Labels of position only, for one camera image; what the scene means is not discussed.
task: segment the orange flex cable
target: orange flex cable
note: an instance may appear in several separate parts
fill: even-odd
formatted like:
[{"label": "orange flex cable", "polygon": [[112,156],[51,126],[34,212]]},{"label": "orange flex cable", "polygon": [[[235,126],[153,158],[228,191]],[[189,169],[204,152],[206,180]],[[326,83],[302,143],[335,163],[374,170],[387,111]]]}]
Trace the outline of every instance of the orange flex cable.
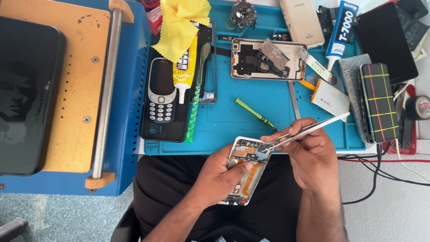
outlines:
[{"label": "orange flex cable", "polygon": [[243,197],[247,198],[248,197],[248,187],[251,184],[252,178],[254,177],[255,172],[257,171],[257,168],[262,166],[262,164],[255,164],[252,168],[251,168],[251,172],[249,173],[248,179],[246,180],[245,185],[242,188],[242,193],[243,193]]}]

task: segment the yellow glue tube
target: yellow glue tube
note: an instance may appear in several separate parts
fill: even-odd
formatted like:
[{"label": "yellow glue tube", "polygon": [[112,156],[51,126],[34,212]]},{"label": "yellow glue tube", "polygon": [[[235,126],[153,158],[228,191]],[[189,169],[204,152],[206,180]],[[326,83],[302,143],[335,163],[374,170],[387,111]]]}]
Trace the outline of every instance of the yellow glue tube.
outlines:
[{"label": "yellow glue tube", "polygon": [[179,89],[179,103],[184,104],[185,90],[193,84],[196,69],[197,35],[185,54],[173,65],[173,85]]}]

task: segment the green toothbrush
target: green toothbrush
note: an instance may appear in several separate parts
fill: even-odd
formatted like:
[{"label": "green toothbrush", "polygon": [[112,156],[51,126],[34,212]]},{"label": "green toothbrush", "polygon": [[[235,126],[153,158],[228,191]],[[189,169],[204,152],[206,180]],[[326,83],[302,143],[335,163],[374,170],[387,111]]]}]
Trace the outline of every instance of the green toothbrush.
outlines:
[{"label": "green toothbrush", "polygon": [[191,109],[191,117],[190,123],[188,124],[187,137],[185,138],[185,142],[192,143],[194,138],[194,126],[196,125],[197,118],[197,107],[199,105],[199,96],[200,96],[200,86],[202,85],[202,76],[203,76],[203,64],[208,58],[211,52],[211,44],[207,42],[203,45],[202,50],[200,52],[200,67],[199,73],[197,74],[197,84],[196,84],[196,92],[194,93],[193,98],[193,107]]}]

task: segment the bubble wrap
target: bubble wrap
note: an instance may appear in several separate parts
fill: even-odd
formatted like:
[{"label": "bubble wrap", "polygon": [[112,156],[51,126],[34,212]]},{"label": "bubble wrap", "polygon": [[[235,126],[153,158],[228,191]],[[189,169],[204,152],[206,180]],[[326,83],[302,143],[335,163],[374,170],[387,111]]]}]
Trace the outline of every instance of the bubble wrap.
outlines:
[{"label": "bubble wrap", "polygon": [[372,147],[373,144],[367,143],[366,133],[364,131],[365,124],[360,105],[358,73],[361,65],[371,63],[372,62],[368,54],[339,60],[345,87],[351,101],[355,123],[357,124],[358,133],[360,134],[361,140],[366,145],[366,148]]}]

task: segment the hand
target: hand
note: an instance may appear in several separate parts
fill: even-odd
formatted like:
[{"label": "hand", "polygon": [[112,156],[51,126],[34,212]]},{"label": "hand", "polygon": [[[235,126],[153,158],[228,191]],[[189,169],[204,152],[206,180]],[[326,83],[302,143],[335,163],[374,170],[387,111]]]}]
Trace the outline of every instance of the hand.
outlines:
[{"label": "hand", "polygon": [[225,199],[240,179],[252,168],[251,162],[242,162],[227,170],[227,161],[233,144],[208,157],[187,198],[202,205],[202,209]]},{"label": "hand", "polygon": [[[316,124],[313,118],[301,118],[271,136],[261,137],[264,142],[274,140],[283,135],[297,134],[300,129]],[[282,138],[278,144],[287,140]],[[338,158],[330,137],[320,128],[296,141],[286,143],[276,150],[290,155],[294,178],[304,192],[336,197],[339,195]]]}]

